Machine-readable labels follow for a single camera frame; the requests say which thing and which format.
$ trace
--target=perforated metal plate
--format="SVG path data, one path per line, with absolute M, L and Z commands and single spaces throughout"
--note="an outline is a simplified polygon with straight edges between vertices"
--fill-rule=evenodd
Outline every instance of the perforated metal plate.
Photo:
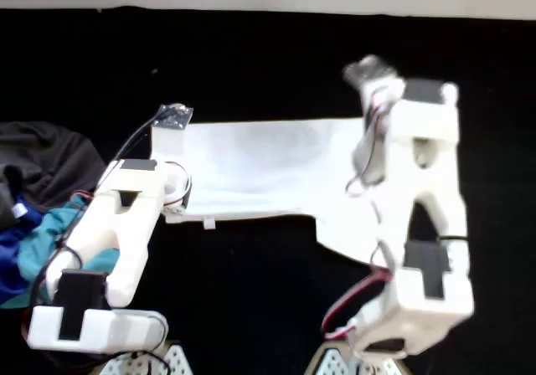
M 172 375 L 193 375 L 183 349 L 174 345 L 167 350 L 164 360 L 169 364 Z M 123 354 L 110 360 L 100 375 L 168 375 L 168 370 L 157 359 L 148 355 L 132 358 L 131 354 Z
M 355 375 L 357 366 L 347 364 L 336 348 L 326 350 L 315 375 Z
M 393 360 L 382 365 L 359 365 L 358 360 L 345 362 L 337 348 L 329 348 L 322 356 L 315 375 L 405 375 Z

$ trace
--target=white label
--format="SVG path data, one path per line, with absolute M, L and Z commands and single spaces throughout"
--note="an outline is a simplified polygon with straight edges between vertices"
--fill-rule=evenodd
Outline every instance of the white label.
M 11 208 L 11 211 L 13 212 L 13 216 L 15 216 L 15 218 L 20 218 L 28 213 L 26 207 L 20 202 L 16 203 L 15 206 Z

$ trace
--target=cable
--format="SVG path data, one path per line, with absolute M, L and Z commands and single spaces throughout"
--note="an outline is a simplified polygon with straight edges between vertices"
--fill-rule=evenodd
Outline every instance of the cable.
M 379 126 L 379 114 L 376 114 L 374 115 L 374 118 L 373 118 L 373 122 L 370 124 L 370 126 L 368 126 L 368 129 L 367 129 L 367 133 L 365 134 L 365 136 L 363 138 L 366 138 L 369 136 L 369 132 L 370 131 L 374 131 L 373 133 L 373 140 L 372 140 L 372 146 L 370 147 L 370 153 L 368 154 L 368 159 L 367 159 L 367 163 L 364 165 L 363 169 L 359 168 L 359 167 L 356 167 L 356 175 L 350 179 L 350 181 L 347 182 L 346 184 L 346 187 L 344 188 L 344 192 L 349 194 L 350 196 L 352 197 L 359 197 L 362 195 L 362 193 L 357 193 L 357 194 L 352 194 L 349 192 L 350 190 L 350 187 L 359 179 L 361 179 L 363 181 L 363 176 L 366 174 L 366 172 L 368 171 L 369 167 L 370 167 L 370 164 L 372 162 L 372 159 L 374 157 L 374 149 L 375 149 L 375 146 L 376 146 L 376 136 L 378 135 L 378 126 Z
M 137 138 L 144 131 L 146 131 L 147 128 L 149 128 L 154 121 L 163 120 L 164 118 L 166 118 L 168 116 L 171 116 L 174 113 L 175 113 L 175 111 L 173 111 L 173 110 L 158 110 L 157 114 L 155 114 L 154 116 L 149 118 L 147 121 L 145 121 L 143 124 L 141 124 L 134 132 L 131 133 L 131 135 L 126 139 L 125 143 L 123 143 L 123 145 L 121 146 L 119 151 L 117 151 L 116 155 L 111 160 L 112 161 L 119 160 L 125 154 L 125 152 L 129 148 L 129 146 L 134 141 L 136 141 Z
M 30 292 L 30 304 L 29 304 L 30 309 L 33 309 L 37 305 L 37 298 L 38 298 L 38 295 L 39 295 L 39 288 L 40 288 L 41 284 L 43 283 L 43 281 L 44 281 L 44 279 L 46 277 L 47 269 L 49 268 L 49 266 L 52 263 L 52 261 L 56 258 L 56 256 L 58 256 L 59 252 L 61 252 L 62 249 L 66 249 L 65 245 L 64 245 L 64 242 L 69 237 L 70 232 L 75 227 L 76 223 L 78 223 L 78 218 L 79 218 L 80 214 L 83 213 L 84 211 L 85 210 L 82 207 L 80 207 L 80 206 L 78 207 L 78 211 L 73 216 L 73 218 L 70 220 L 69 224 L 67 224 L 67 227 L 66 227 L 65 231 L 59 236 L 58 240 L 56 241 L 56 248 L 55 248 L 54 252 L 50 255 L 49 259 L 45 262 L 43 267 L 39 270 L 38 275 L 35 278 L 35 281 L 34 281 L 34 283 L 32 285 L 32 291 Z M 78 255 L 78 253 L 76 253 L 73 249 L 71 249 L 69 247 L 68 247 L 67 250 L 69 252 L 71 252 L 71 254 L 73 254 L 75 256 L 76 260 L 78 260 L 80 264 L 82 263 L 82 259 Z
M 329 307 L 326 315 L 322 319 L 320 328 L 322 333 L 325 333 L 325 337 L 328 340 L 333 340 L 341 336 L 346 336 L 354 328 L 353 325 L 346 325 L 342 328 L 338 328 L 336 331 L 327 332 L 327 324 L 331 321 L 333 316 L 337 314 L 352 298 L 366 288 L 370 287 L 374 283 L 378 283 L 379 281 L 390 281 L 392 277 L 391 272 L 377 269 L 346 291 L 337 301 L 333 303 L 332 306 Z
M 148 355 L 156 360 L 158 360 L 165 368 L 167 375 L 170 375 L 172 373 L 171 366 L 169 363 L 163 359 L 163 357 L 159 356 L 155 352 L 151 352 L 149 350 L 135 350 L 132 352 L 116 352 L 111 355 L 106 355 L 105 357 L 102 357 L 101 359 L 96 359 L 93 362 L 87 362 L 84 364 L 64 364 L 60 361 L 58 361 L 54 356 L 51 356 L 50 354 L 47 355 L 47 358 L 60 370 L 69 371 L 69 372 L 82 372 L 82 371 L 89 371 L 93 369 L 94 367 L 98 367 L 99 365 L 106 364 L 110 360 L 113 360 L 114 358 L 118 358 L 120 356 L 123 356 L 125 354 L 131 354 L 131 359 L 135 360 L 139 356 L 142 355 Z
M 116 161 L 111 169 L 105 171 L 105 176 L 97 183 L 97 188 L 110 176 L 110 174 L 116 169 L 119 161 L 123 156 L 132 150 L 147 134 L 143 134 L 151 124 L 156 120 L 163 120 L 164 118 L 172 115 L 173 110 L 159 110 L 157 114 L 152 116 L 150 119 L 141 124 L 131 135 L 126 139 L 125 142 L 121 145 L 115 156 L 110 160 L 110 162 Z

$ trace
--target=fabric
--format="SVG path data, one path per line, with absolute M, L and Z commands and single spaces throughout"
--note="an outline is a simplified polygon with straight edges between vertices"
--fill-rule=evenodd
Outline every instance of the fabric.
M 0 304 L 28 288 L 28 282 L 18 271 L 19 243 L 35 227 L 39 226 L 43 214 L 38 212 L 22 196 L 16 198 L 19 210 L 23 209 L 17 224 L 0 231 Z
M 0 229 L 16 223 L 12 189 L 44 213 L 92 189 L 104 169 L 81 134 L 43 121 L 0 123 Z
M 358 118 L 190 124 L 182 152 L 168 160 L 184 165 L 193 191 L 188 209 L 166 220 L 313 216 L 320 244 L 368 263 L 377 246 L 373 205 L 344 192 L 356 175 L 351 156 L 362 133 Z M 165 150 L 154 139 L 152 146 L 154 157 Z M 374 263 L 385 265 L 383 255 Z
M 73 217 L 79 212 L 75 203 L 82 204 L 80 199 L 75 198 L 73 202 L 68 202 L 62 208 L 51 209 L 44 215 L 41 225 L 20 242 L 17 271 L 27 282 L 28 287 L 21 290 L 19 295 L 2 304 L 0 308 L 11 309 L 28 306 L 32 284 L 41 267 L 54 251 L 56 239 L 67 229 Z M 84 265 L 84 269 L 110 272 L 118 257 L 119 251 L 117 249 L 106 249 Z

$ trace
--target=white 3d-printed part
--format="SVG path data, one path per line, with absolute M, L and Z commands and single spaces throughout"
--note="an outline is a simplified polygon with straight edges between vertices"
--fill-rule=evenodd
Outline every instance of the white 3d-printed part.
M 169 364 L 172 375 L 193 375 L 184 351 L 179 345 L 171 346 L 164 360 Z M 168 370 L 161 362 L 147 354 L 132 359 L 131 353 L 127 353 L 110 360 L 102 368 L 100 375 L 168 375 Z

